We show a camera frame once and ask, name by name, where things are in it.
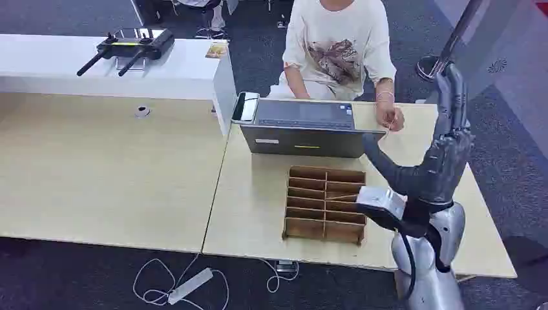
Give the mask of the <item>person's left hand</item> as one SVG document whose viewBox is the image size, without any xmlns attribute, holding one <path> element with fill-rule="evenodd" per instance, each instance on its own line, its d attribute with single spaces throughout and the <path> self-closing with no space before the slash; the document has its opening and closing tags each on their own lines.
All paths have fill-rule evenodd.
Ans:
<svg viewBox="0 0 548 310">
<path fill-rule="evenodd" d="M 404 127 L 405 118 L 402 110 L 391 102 L 377 102 L 375 118 L 379 125 L 394 132 Z"/>
</svg>

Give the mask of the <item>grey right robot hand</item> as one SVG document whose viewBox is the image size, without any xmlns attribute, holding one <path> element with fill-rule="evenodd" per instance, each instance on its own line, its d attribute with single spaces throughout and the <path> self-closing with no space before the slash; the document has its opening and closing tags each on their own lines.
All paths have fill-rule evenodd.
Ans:
<svg viewBox="0 0 548 310">
<path fill-rule="evenodd" d="M 373 138 L 363 136 L 364 153 L 392 190 L 433 205 L 452 202 L 470 156 L 474 135 L 467 119 L 467 84 L 454 63 L 436 75 L 438 116 L 432 142 L 419 165 L 397 165 Z"/>
</svg>

